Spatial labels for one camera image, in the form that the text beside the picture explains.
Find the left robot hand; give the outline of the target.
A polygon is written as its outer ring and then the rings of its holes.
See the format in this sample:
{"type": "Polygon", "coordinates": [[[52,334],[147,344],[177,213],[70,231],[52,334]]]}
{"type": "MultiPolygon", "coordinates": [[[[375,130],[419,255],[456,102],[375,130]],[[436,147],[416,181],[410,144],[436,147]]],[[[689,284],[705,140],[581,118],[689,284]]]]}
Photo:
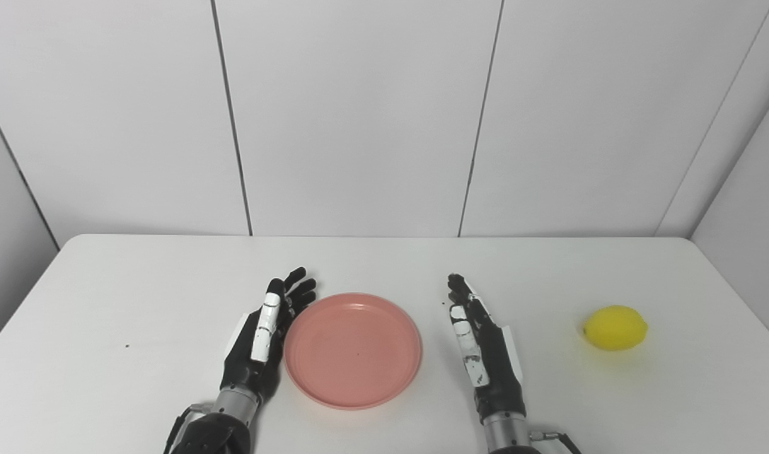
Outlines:
{"type": "Polygon", "coordinates": [[[221,388],[249,391],[260,406],[280,383],[284,341],[296,317],[316,301],[316,281],[304,267],[267,285],[263,304],[243,323],[224,361],[221,388]]]}

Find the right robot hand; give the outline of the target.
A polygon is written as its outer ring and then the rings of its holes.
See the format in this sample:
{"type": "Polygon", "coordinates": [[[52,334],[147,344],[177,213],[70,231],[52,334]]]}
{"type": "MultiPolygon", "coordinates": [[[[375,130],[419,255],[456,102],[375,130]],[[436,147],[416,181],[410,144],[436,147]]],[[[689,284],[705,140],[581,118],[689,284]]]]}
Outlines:
{"type": "Polygon", "coordinates": [[[502,413],[526,416],[522,371],[509,327],[494,322],[462,275],[451,273],[448,288],[449,319],[473,385],[480,420],[502,413]]]}

